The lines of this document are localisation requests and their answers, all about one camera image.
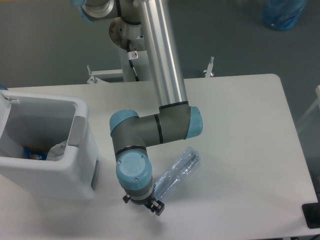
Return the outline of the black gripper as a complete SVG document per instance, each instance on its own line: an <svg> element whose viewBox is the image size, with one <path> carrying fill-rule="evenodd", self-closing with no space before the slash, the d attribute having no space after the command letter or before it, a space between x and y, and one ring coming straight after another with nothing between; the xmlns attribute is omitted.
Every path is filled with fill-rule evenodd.
<svg viewBox="0 0 320 240"><path fill-rule="evenodd" d="M131 196L129 194L123 196L122 200L125 204L132 201ZM150 199L148 199L144 205L157 216L160 216L165 209L165 204L162 201L157 200L155 197L151 197Z"/></svg>

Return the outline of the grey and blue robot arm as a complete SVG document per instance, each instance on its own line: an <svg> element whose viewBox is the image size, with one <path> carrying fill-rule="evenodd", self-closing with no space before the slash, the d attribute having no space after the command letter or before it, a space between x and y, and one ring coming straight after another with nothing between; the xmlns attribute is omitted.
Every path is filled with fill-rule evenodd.
<svg viewBox="0 0 320 240"><path fill-rule="evenodd" d="M123 201L143 205L160 215L165 205L155 197L152 164L147 148L199 136L200 110L190 106L181 71L168 2L165 0L73 0L89 22L121 18L142 27L159 112L140 117L120 110L109 120L116 176L125 191Z"/></svg>

